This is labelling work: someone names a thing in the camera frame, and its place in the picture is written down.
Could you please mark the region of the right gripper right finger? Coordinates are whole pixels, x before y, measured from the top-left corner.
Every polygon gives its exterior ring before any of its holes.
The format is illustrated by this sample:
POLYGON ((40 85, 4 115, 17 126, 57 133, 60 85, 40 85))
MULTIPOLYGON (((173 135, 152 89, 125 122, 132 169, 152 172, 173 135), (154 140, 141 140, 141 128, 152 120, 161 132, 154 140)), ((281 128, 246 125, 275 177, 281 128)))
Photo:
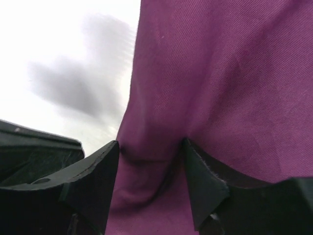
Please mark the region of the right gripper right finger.
POLYGON ((194 228, 201 235, 310 235, 313 180, 268 183, 183 141, 184 167, 194 228))

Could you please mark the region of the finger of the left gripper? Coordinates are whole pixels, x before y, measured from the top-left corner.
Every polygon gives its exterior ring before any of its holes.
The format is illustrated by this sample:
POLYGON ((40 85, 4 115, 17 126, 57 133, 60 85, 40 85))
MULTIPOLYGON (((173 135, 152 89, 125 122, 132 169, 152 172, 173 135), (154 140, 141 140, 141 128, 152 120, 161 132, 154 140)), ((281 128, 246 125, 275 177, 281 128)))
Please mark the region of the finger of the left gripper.
POLYGON ((31 184, 85 157, 74 139, 0 122, 0 185, 31 184))

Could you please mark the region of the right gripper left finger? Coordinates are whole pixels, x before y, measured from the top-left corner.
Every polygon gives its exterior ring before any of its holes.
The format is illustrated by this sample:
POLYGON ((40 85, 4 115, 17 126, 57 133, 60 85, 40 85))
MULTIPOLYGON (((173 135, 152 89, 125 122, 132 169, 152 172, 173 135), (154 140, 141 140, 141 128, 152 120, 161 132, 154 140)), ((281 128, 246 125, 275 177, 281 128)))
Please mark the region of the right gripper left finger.
POLYGON ((103 235, 119 161, 111 141, 31 184, 0 189, 3 235, 103 235))

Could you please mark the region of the purple surgical drape cloth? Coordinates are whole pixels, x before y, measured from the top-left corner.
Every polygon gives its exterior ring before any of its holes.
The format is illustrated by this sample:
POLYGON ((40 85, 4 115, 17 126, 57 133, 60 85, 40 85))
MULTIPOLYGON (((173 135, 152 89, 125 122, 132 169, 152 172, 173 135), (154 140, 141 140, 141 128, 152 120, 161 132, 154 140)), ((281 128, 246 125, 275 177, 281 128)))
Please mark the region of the purple surgical drape cloth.
POLYGON ((108 235, 193 235, 181 141, 249 176, 313 174, 313 3, 144 0, 108 235))

